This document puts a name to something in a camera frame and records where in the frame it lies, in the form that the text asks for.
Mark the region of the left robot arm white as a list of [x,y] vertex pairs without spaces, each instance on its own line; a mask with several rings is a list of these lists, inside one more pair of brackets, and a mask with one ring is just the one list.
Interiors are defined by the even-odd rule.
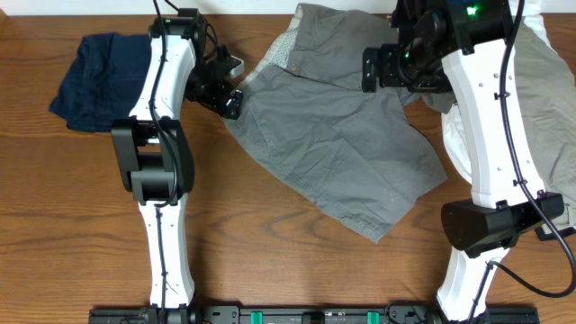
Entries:
[[121,180],[144,220],[151,265],[149,304],[139,310],[91,310],[92,323],[196,323],[185,209],[194,158],[180,122],[185,100],[236,120],[244,95],[230,82],[244,62],[219,43],[196,8],[158,15],[148,28],[151,59],[139,99],[112,124]]

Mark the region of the grey shorts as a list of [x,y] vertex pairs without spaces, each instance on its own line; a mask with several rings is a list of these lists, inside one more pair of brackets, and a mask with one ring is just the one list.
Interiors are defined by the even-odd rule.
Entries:
[[403,88],[361,88],[366,48],[394,43],[381,17],[298,4],[240,85],[226,127],[262,167],[352,231],[380,240],[446,172],[404,109]]

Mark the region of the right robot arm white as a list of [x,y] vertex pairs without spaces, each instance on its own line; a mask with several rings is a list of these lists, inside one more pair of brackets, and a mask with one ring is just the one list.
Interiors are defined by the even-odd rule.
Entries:
[[390,310],[393,323],[536,323],[533,307],[490,307],[486,296],[519,237],[564,210],[534,165],[519,107],[514,43],[521,12],[506,1],[400,0],[394,44],[363,53],[362,88],[453,93],[472,171],[472,195],[441,210],[452,250],[433,307]]

